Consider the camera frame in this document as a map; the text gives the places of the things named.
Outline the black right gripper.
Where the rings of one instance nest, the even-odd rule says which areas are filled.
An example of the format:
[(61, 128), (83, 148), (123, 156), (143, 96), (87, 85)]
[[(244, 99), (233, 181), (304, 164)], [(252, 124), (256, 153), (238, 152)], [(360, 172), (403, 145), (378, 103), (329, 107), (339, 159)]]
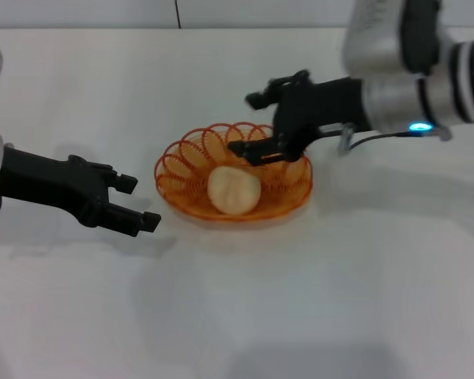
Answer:
[(254, 167), (297, 161), (310, 144), (324, 137), (323, 126), (349, 123), (359, 133), (371, 130), (363, 106), (363, 81), (358, 79), (315, 84), (303, 69), (269, 80), (261, 92), (246, 95), (245, 102), (256, 111), (277, 105), (271, 137), (228, 143), (232, 153)]

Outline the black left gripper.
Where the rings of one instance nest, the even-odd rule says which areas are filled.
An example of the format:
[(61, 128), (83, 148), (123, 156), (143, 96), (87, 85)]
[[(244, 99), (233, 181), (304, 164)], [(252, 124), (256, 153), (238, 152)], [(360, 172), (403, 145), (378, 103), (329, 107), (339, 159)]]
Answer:
[(85, 227), (102, 227), (131, 237), (153, 233), (161, 216), (109, 204), (108, 188), (131, 194), (138, 180), (118, 174), (110, 165), (80, 156), (49, 159), (5, 148), (0, 170), (0, 196), (59, 208)]

